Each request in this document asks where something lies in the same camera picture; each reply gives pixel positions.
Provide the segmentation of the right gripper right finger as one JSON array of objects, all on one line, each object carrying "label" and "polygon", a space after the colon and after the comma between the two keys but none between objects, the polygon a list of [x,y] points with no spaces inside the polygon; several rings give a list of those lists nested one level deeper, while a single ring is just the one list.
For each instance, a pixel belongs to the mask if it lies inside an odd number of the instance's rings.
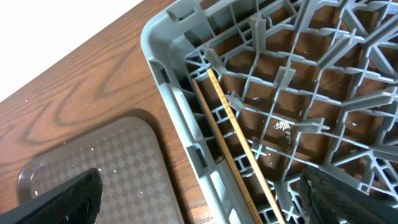
[{"label": "right gripper right finger", "polygon": [[397,223],[397,210],[314,167],[298,182],[303,210],[310,223]]}]

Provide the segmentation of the dark brown serving tray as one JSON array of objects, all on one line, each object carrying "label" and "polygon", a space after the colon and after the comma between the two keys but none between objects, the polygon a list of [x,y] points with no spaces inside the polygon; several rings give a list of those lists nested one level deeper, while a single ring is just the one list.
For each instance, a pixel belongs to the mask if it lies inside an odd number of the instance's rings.
[{"label": "dark brown serving tray", "polygon": [[183,223],[155,132],[130,116],[29,161],[18,177],[18,201],[26,203],[90,168],[103,181],[97,223]]}]

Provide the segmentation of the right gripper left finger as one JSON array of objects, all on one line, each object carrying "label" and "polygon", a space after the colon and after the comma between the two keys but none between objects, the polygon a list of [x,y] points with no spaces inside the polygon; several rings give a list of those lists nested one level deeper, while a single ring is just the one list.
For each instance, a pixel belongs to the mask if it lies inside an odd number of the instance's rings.
[{"label": "right gripper left finger", "polygon": [[1,223],[94,224],[100,212],[103,181],[91,168],[1,215]]}]

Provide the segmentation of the grey dishwasher rack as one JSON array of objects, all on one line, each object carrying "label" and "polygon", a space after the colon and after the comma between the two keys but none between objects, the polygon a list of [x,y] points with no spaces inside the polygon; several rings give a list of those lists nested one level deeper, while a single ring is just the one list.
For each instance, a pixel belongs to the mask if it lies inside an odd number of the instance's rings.
[{"label": "grey dishwasher rack", "polygon": [[287,222],[309,221],[306,167],[397,207],[396,1],[175,1],[141,47],[215,222],[252,215],[211,119],[260,221],[277,217],[209,68]]}]

